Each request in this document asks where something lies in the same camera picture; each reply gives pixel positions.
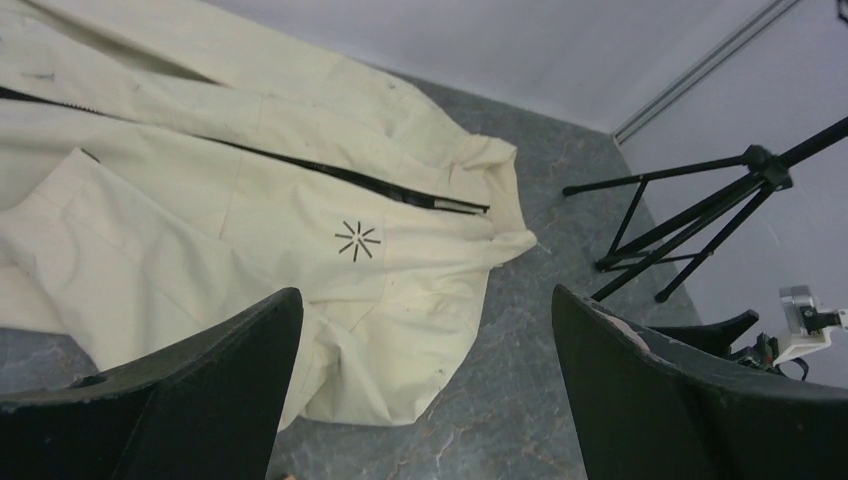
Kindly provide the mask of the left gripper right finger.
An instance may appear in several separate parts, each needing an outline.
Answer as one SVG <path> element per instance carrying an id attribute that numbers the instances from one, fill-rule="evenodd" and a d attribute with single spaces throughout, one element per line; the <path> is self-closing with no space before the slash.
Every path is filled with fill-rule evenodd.
<path id="1" fill-rule="evenodd" d="M 716 357 L 564 286 L 551 316 L 591 479 L 843 479 L 847 392 Z"/>

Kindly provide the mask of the cream zip-up jacket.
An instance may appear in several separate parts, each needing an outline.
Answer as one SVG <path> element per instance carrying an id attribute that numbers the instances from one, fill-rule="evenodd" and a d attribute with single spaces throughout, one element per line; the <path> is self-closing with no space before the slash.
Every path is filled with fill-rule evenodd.
<path id="1" fill-rule="evenodd" d="M 1 324 L 107 370 L 292 287 L 281 425 L 408 425 L 535 246 L 516 153 L 202 1 L 5 1 Z"/>

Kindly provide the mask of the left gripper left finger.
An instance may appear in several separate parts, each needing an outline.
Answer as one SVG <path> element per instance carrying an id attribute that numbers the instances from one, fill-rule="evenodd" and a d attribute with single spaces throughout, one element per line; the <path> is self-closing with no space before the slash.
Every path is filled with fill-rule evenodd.
<path id="1" fill-rule="evenodd" d="M 135 361 L 3 396 L 2 477 L 263 478 L 303 319 L 285 288 Z"/>

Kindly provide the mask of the aluminium frame rail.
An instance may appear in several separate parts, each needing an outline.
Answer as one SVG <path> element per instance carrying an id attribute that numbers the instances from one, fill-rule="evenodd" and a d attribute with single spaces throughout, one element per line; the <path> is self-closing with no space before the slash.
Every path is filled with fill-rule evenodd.
<path id="1" fill-rule="evenodd" d="M 732 30 L 713 42 L 709 50 L 697 57 L 614 131 L 612 136 L 615 142 L 622 144 L 629 140 L 797 4 L 798 1 L 765 1 L 744 19 L 735 21 Z"/>

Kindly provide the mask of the black perforated music stand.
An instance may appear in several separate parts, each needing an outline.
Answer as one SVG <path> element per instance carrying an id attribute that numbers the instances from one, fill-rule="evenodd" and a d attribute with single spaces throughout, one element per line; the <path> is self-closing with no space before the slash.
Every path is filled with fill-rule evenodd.
<path id="1" fill-rule="evenodd" d="M 650 123 L 656 121 L 691 90 Z M 751 145 L 736 156 L 564 187 L 562 195 L 565 198 L 627 185 L 633 185 L 636 188 L 607 253 L 594 263 L 596 271 L 616 272 L 618 275 L 592 294 L 592 299 L 602 301 L 608 298 L 652 266 L 683 261 L 686 264 L 685 267 L 654 296 L 655 302 L 666 302 L 684 281 L 772 195 L 792 188 L 793 180 L 790 171 L 794 166 L 846 137 L 847 121 L 841 119 L 779 155 L 763 146 Z M 739 179 L 629 242 L 623 240 L 636 207 L 651 183 L 737 167 L 743 167 L 746 170 Z"/>

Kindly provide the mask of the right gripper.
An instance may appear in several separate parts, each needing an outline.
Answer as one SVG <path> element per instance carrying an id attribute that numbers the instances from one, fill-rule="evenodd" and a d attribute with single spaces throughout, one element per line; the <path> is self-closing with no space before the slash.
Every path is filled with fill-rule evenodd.
<path id="1" fill-rule="evenodd" d="M 686 345 L 706 352 L 716 357 L 726 357 L 731 353 L 732 344 L 754 326 L 759 320 L 759 314 L 747 310 L 729 320 L 719 323 L 679 326 L 652 327 L 652 330 L 669 338 L 683 342 Z M 793 380 L 783 370 L 784 363 L 794 363 L 801 371 L 799 381 L 806 381 L 809 375 L 809 364 L 802 359 L 804 349 L 800 335 L 788 334 L 783 337 L 770 336 L 760 333 L 753 346 L 744 347 L 731 353 L 731 361 L 738 365 L 758 371 L 774 374 Z"/>

